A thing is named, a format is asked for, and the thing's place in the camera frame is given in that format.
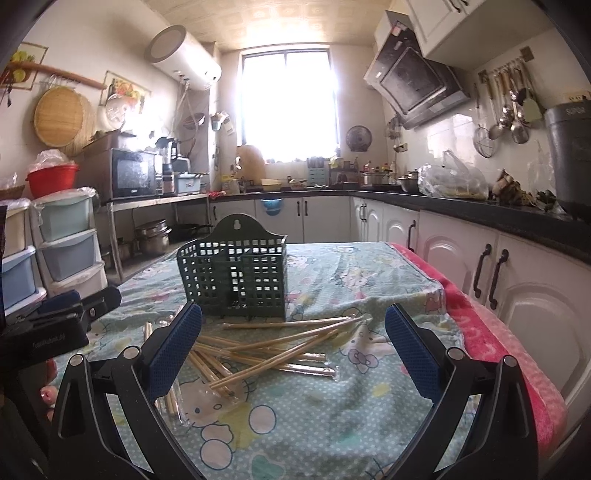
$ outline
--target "red bucket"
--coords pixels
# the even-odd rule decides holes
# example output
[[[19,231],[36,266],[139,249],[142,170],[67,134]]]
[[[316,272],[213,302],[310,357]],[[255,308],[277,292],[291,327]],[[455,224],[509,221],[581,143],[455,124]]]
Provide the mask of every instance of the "red bucket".
[[[32,171],[26,178],[33,198],[38,199],[50,193],[71,189],[74,186],[78,165],[58,165]]]

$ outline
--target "ceiling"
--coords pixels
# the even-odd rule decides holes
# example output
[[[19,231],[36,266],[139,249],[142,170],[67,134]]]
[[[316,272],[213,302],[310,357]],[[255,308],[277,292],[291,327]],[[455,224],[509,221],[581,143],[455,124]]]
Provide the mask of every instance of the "ceiling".
[[[392,0],[144,0],[222,51],[284,43],[370,46]]]

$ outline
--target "window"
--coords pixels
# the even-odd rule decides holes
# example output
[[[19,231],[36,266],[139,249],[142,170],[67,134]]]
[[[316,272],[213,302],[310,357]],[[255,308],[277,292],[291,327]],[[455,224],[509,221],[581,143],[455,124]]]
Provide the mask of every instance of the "window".
[[[266,160],[331,157],[338,146],[334,84],[327,50],[245,56],[242,143]]]

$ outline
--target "black countertop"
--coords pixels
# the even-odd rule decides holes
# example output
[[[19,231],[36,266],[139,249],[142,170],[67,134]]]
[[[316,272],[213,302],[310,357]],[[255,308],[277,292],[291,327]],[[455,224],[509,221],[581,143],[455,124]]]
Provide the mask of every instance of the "black countertop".
[[[478,223],[552,248],[591,265],[591,225],[581,220],[558,218],[533,207],[503,207],[492,202],[437,199],[403,193],[367,190],[302,190],[299,192],[245,193],[220,197],[215,202],[290,197],[349,196],[376,200],[409,210],[427,210]]]

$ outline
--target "microwave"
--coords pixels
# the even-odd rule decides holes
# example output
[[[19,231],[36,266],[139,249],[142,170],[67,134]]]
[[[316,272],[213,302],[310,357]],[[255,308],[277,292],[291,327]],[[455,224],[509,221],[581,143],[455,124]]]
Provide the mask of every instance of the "microwave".
[[[454,70],[423,57],[410,19],[386,13],[387,36],[365,81],[392,105],[403,127],[417,127],[466,102],[469,96]]]
[[[77,183],[96,189],[101,203],[162,194],[157,182],[162,176],[162,156],[156,153],[110,148],[85,154],[79,168]]]

